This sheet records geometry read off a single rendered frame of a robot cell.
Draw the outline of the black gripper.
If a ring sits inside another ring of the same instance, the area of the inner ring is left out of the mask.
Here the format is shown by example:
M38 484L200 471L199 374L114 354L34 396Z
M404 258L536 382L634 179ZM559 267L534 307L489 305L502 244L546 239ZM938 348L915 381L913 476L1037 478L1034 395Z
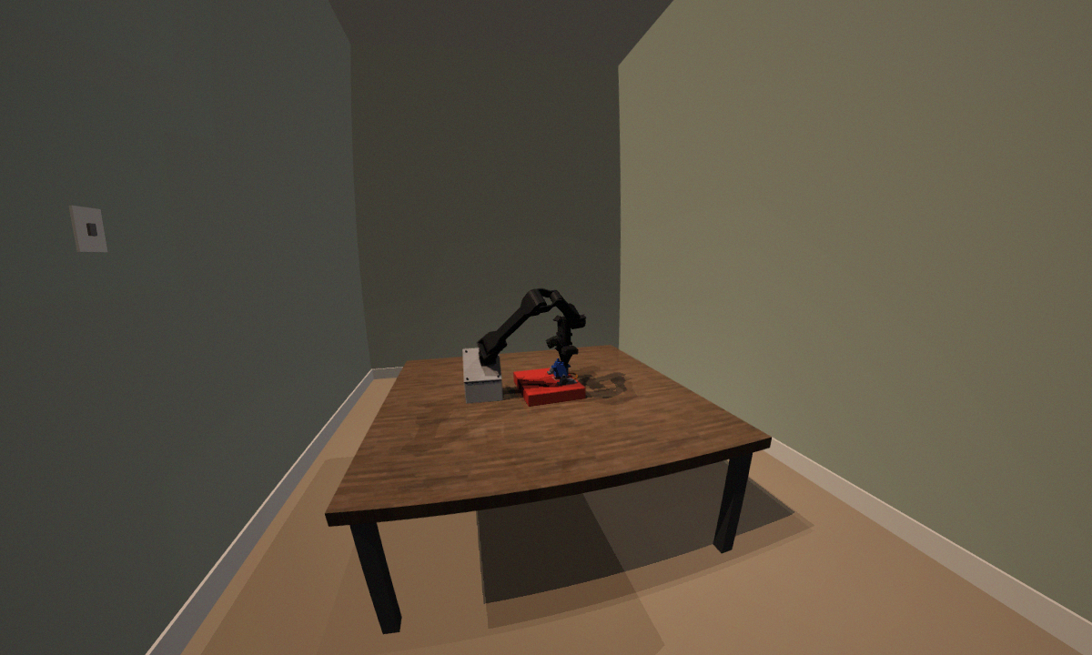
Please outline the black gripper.
M559 345L557 345L557 347L555 349L557 349L557 352L559 352L560 358L561 358L561 362L563 362L563 367L566 368L567 365L568 365L568 362L570 362L572 354L578 354L578 348L571 347L571 345L572 345L572 343L571 343L572 333L570 331L567 331L567 332L558 331L557 332L557 336L559 336L559 333L560 333L560 337L562 340L562 347L560 347L560 344L559 344Z

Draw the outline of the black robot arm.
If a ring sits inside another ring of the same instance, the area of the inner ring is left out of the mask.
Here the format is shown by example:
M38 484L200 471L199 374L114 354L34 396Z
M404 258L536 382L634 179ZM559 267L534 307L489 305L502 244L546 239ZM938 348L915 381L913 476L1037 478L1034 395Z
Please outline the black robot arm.
M543 301L543 296L549 297L551 303L546 303ZM488 366L496 364L497 356L500 352L503 352L506 347L506 338L511 336L511 333L520 327L522 323L529 320L529 317L539 315L543 312L549 312L551 307L557 307L561 310L562 315L554 317L553 322L558 322L558 331L567 332L575 330L575 327L586 327L586 315L578 314L578 309L575 309L574 303L567 303L563 301L562 295L557 290L545 289L545 287L536 287L530 290L521 301L520 309L511 315L503 325L500 325L499 330L485 333L485 336L480 341L477 341L477 347L480 352L480 365ZM549 348L557 347L560 344L562 347L562 340L559 336L554 336L546 340Z

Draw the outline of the red flat deck plate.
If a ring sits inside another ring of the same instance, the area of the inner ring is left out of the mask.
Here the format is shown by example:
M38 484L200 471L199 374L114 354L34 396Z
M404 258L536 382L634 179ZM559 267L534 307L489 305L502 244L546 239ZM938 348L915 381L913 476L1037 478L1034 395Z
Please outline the red flat deck plate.
M553 368L518 370L513 372L514 385L520 389L529 407L551 405L571 398L586 398L586 388L571 374L557 378Z

